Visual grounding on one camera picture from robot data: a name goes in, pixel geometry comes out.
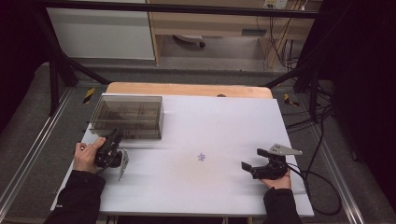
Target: gray carpet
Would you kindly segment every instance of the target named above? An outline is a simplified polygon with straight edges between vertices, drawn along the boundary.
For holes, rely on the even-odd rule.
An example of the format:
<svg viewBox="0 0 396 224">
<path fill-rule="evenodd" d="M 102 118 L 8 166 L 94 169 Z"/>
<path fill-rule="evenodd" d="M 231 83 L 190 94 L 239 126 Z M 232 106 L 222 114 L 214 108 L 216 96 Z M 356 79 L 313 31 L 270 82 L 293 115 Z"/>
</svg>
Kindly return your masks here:
<svg viewBox="0 0 396 224">
<path fill-rule="evenodd" d="M 247 86 L 257 86 L 278 76 L 276 73 L 263 74 L 256 71 L 223 72 L 211 69 L 195 71 L 161 68 L 97 68 L 95 71 L 99 75 L 114 81 L 238 84 Z M 91 81 L 82 74 L 79 74 L 78 77 L 83 81 Z M 299 101 L 299 98 L 290 91 L 292 84 L 293 81 L 289 80 L 281 87 L 274 89 L 274 97 L 279 102 L 282 114 L 285 114 L 283 116 L 285 124 L 306 119 L 305 114 L 295 114 L 303 111 L 301 106 L 286 105 L 284 103 L 283 91 L 285 90 L 290 94 L 292 101 Z M 5 190 L 7 183 L 17 171 L 19 164 L 23 161 L 24 156 L 48 118 L 50 111 L 49 89 L 48 67 L 44 66 L 37 70 L 31 89 L 0 136 L 2 159 L 6 161 L 1 163 L 0 192 Z M 78 87 L 73 90 L 64 114 L 56 124 L 31 173 L 11 205 L 7 218 L 28 217 L 42 219 L 49 214 L 50 205 L 55 197 L 54 191 L 61 185 L 65 172 L 73 159 L 74 145 L 81 140 L 87 127 L 86 122 L 90 120 L 95 103 L 98 101 L 100 93 L 106 90 L 106 86 L 96 88 L 90 103 L 84 105 L 82 101 L 87 90 L 88 87 Z M 327 104 L 325 100 L 320 98 L 319 100 L 323 105 Z M 328 117 L 324 127 L 325 141 L 332 150 L 332 154 L 343 172 L 366 223 L 396 223 L 394 211 L 390 208 L 387 199 L 375 183 L 367 166 L 351 159 L 351 152 L 340 129 L 338 119 Z M 305 129 L 291 133 L 290 141 L 294 148 L 304 152 L 303 156 L 297 157 L 297 161 L 302 169 L 306 169 L 313 150 L 317 145 L 317 140 L 312 130 Z M 319 154 L 314 162 L 313 171 L 329 178 L 328 171 Z M 336 208 L 337 201 L 334 193 L 326 184 L 311 176 L 309 185 L 313 195 L 312 204 L 316 208 L 325 211 L 332 211 Z M 304 222 L 349 223 L 344 210 L 331 217 L 316 213 L 314 217 L 305 217 Z"/>
</svg>

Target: aluminum rail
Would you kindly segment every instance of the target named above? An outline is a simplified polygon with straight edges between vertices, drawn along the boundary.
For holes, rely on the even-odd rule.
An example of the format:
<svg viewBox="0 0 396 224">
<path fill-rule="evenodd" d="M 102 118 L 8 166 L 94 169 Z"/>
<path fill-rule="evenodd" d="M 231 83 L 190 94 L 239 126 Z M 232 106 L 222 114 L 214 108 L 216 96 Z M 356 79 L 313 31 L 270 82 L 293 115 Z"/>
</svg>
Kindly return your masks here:
<svg viewBox="0 0 396 224">
<path fill-rule="evenodd" d="M 111 11 L 146 11 L 146 12 L 300 18 L 300 19 L 318 19 L 318 18 L 325 18 L 330 16 L 330 14 L 324 12 L 317 12 L 317 11 L 283 10 L 283 9 L 268 9 L 268 8 L 257 9 L 257 8 L 246 8 L 246 7 L 209 7 L 209 6 L 187 6 L 187 5 L 168 5 L 168 4 L 68 1 L 68 0 L 36 0 L 35 3 L 37 6 L 40 7 L 111 10 Z"/>
<path fill-rule="evenodd" d="M 56 123 L 58 122 L 59 118 L 61 117 L 62 113 L 64 112 L 64 109 L 67 105 L 67 102 L 69 100 L 69 97 L 70 97 L 72 91 L 73 91 L 73 88 L 70 88 L 64 92 L 64 94 L 60 100 L 60 105 L 59 105 L 58 109 L 55 111 L 55 113 L 54 113 L 54 115 L 52 115 L 52 117 L 49 117 L 47 119 L 45 125 L 41 129 L 41 132 L 38 134 L 35 142 L 30 147 L 29 152 L 27 153 L 23 162 L 21 163 L 20 167 L 18 168 L 18 171 L 12 177 L 6 190 L 1 195 L 1 197 L 0 197 L 0 223 L 6 217 L 6 213 L 9 209 L 9 207 L 14 202 L 15 197 L 17 196 L 18 192 L 20 191 L 20 189 L 23 185 L 23 182 L 25 181 L 26 177 L 29 175 L 33 165 L 35 164 L 35 161 L 37 160 L 37 158 L 41 152 L 41 149 L 46 144 L 48 138 L 50 137 L 52 130 L 54 129 Z"/>
<path fill-rule="evenodd" d="M 298 98 L 300 102 L 302 103 L 303 110 L 307 111 L 308 109 L 308 102 L 305 97 L 303 97 L 301 94 L 298 94 Z M 317 141 L 319 141 L 321 132 L 320 128 L 318 125 L 313 125 L 311 129 L 314 132 L 315 137 L 317 138 Z M 322 156 L 323 162 L 327 167 L 327 170 L 329 172 L 329 175 L 332 179 L 333 184 L 335 187 L 338 189 L 341 200 L 344 206 L 344 210 L 346 212 L 346 216 L 349 219 L 349 222 L 351 224 L 364 224 L 364 219 L 363 216 L 361 215 L 361 210 L 359 209 L 358 205 L 355 202 L 355 199 L 353 198 L 352 193 L 349 190 L 349 187 L 347 185 L 347 182 L 345 181 L 340 168 L 338 168 L 337 163 L 335 162 L 334 158 L 332 157 L 332 153 L 326 143 L 326 141 L 323 139 L 321 146 L 320 146 L 320 155 Z"/>
</svg>

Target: small purple object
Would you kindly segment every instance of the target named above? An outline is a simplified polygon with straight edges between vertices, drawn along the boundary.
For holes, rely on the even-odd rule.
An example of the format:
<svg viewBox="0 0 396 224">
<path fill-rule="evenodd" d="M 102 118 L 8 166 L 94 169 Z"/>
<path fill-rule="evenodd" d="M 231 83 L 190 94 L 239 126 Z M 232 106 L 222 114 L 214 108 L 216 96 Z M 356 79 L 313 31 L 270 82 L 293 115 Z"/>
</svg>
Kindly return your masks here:
<svg viewBox="0 0 396 224">
<path fill-rule="evenodd" d="M 204 161 L 205 160 L 205 155 L 204 154 L 199 154 L 198 156 L 198 161 Z"/>
</svg>

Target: person's arm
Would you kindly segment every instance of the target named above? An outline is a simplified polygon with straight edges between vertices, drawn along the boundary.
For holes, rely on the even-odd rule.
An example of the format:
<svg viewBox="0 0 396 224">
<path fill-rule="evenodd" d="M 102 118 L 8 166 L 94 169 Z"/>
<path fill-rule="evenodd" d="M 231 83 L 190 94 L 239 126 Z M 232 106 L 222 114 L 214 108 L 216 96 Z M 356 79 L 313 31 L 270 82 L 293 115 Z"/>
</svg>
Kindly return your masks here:
<svg viewBox="0 0 396 224">
<path fill-rule="evenodd" d="M 264 224 L 300 224 L 296 203 L 291 191 L 290 171 L 277 180 L 261 180 L 268 187 L 264 195 L 267 219 Z"/>
<path fill-rule="evenodd" d="M 100 195 L 106 181 L 95 174 L 97 168 L 94 158 L 97 149 L 105 141 L 105 138 L 98 138 L 89 145 L 77 143 L 73 171 L 45 224 L 96 223 L 99 215 Z"/>
</svg>

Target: white table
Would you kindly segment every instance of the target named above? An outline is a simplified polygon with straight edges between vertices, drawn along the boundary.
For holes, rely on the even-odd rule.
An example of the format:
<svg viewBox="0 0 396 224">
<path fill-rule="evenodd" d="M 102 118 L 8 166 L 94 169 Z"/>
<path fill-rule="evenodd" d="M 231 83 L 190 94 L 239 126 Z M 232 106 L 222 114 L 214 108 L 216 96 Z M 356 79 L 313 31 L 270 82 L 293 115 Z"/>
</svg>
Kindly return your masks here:
<svg viewBox="0 0 396 224">
<path fill-rule="evenodd" d="M 257 217 L 267 188 L 241 169 L 265 165 L 258 147 L 290 147 L 276 100 L 163 95 L 162 140 L 123 140 L 129 165 L 103 173 L 100 211 L 111 215 Z M 96 135 L 87 131 L 82 142 Z M 199 155 L 205 155 L 203 161 Z M 296 164 L 293 156 L 287 161 Z M 64 184 L 71 172 L 64 179 Z M 291 174 L 300 216 L 313 216 L 303 181 Z"/>
</svg>

